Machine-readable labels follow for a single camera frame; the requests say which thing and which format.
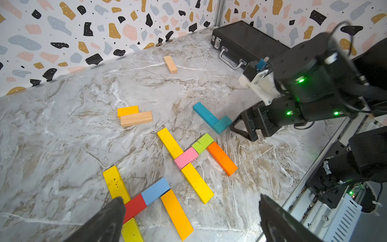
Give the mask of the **red block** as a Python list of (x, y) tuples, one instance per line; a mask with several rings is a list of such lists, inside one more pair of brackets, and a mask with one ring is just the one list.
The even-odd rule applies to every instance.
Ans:
[(140, 212), (147, 208), (147, 204), (142, 196), (139, 194), (134, 199), (125, 204), (126, 213), (124, 216), (123, 224), (127, 223), (130, 219), (137, 216)]

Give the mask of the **green block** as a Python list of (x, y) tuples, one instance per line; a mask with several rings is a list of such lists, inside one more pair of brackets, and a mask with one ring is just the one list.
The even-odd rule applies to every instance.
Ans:
[(192, 147), (200, 155), (203, 153), (209, 145), (214, 142), (214, 139), (209, 135), (203, 135), (197, 142), (195, 142)]

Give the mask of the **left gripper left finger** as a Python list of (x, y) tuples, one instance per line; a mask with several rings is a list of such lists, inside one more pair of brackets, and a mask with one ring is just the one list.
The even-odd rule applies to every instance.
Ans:
[(118, 242), (126, 208), (122, 197), (114, 198), (70, 235), (66, 242)]

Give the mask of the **tan wooden block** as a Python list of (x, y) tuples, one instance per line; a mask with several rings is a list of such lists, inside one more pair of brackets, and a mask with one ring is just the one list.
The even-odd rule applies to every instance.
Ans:
[(121, 117), (122, 127), (129, 127), (150, 122), (153, 122), (153, 116), (151, 111)]

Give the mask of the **orange-yellow small block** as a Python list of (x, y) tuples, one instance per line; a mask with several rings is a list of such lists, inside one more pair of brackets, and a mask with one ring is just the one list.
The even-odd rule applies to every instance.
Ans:
[(136, 106), (129, 106), (124, 108), (118, 109), (118, 118), (121, 119), (123, 116), (133, 115), (139, 113), (139, 107)]

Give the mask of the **pink block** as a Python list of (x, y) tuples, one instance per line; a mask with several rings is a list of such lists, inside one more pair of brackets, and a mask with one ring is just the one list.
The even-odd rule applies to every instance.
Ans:
[(180, 170), (182, 170), (186, 165), (193, 162), (195, 159), (197, 159), (199, 154), (196, 152), (196, 150), (191, 147), (188, 150), (186, 150), (182, 155), (177, 157), (174, 162), (178, 166)]

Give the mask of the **teal block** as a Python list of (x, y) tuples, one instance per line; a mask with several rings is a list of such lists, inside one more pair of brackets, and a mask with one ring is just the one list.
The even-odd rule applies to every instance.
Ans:
[(213, 127), (219, 120), (202, 104), (197, 103), (193, 110), (210, 126)]
[(224, 116), (213, 125), (213, 130), (220, 135), (232, 124), (232, 120), (228, 116)]

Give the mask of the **light blue block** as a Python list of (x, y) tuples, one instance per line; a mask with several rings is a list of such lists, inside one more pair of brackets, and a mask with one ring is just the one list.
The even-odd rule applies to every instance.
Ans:
[(159, 181), (144, 190), (141, 195), (147, 206), (151, 205), (156, 199), (161, 198), (170, 190), (169, 183), (166, 178), (161, 178)]

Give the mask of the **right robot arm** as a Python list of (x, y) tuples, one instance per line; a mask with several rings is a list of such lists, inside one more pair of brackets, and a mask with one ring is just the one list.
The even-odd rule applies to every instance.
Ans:
[(386, 114), (386, 46), (381, 41), (351, 60), (333, 35), (323, 32), (279, 55), (265, 70), (250, 62), (241, 79), (255, 84), (272, 76), (277, 95), (262, 96), (241, 112), (231, 131), (256, 141), (258, 133), (268, 138), (285, 126), (308, 129), (322, 120)]

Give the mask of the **orange block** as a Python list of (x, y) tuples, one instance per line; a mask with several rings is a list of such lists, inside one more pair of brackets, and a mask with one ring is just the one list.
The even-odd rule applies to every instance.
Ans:
[(228, 155), (222, 150), (222, 148), (216, 143), (213, 142), (207, 147), (209, 153), (221, 166), (221, 168), (226, 172), (228, 176), (231, 176), (237, 171), (237, 166), (233, 161), (228, 157)]

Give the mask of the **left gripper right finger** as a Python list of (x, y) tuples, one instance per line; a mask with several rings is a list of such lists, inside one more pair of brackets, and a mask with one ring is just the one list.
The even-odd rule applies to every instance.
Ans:
[(321, 241), (267, 195), (261, 195), (259, 212), (267, 242)]

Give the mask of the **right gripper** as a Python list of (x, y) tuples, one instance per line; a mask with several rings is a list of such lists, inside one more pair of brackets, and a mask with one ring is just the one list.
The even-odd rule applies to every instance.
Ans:
[(345, 90), (360, 73), (333, 38), (323, 32), (289, 49), (271, 63), (281, 93), (271, 104), (260, 101), (242, 111), (230, 130), (250, 141), (257, 131), (271, 137), (284, 126), (340, 117), (356, 118), (365, 107), (359, 94)]

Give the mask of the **lime yellow block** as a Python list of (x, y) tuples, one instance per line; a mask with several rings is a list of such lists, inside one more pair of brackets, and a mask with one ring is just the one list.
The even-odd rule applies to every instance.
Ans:
[(124, 238), (124, 242), (144, 242), (135, 218), (131, 218), (123, 225), (122, 236)]

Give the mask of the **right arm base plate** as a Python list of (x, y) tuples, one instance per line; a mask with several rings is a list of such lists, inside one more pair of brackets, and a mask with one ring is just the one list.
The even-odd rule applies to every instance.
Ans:
[[(333, 188), (339, 183), (337, 179), (334, 178), (331, 174), (327, 174), (324, 169), (324, 162), (329, 159), (347, 153), (346, 146), (341, 142), (337, 141), (331, 145), (328, 152), (323, 156), (322, 161), (319, 163), (316, 170), (312, 173), (311, 177), (306, 182), (306, 187), (312, 191), (314, 195), (318, 198), (328, 189)], [(322, 203), (326, 204), (330, 209), (337, 208), (339, 201), (341, 200), (344, 194), (345, 188), (340, 188), (329, 194), (328, 198), (322, 201)]]

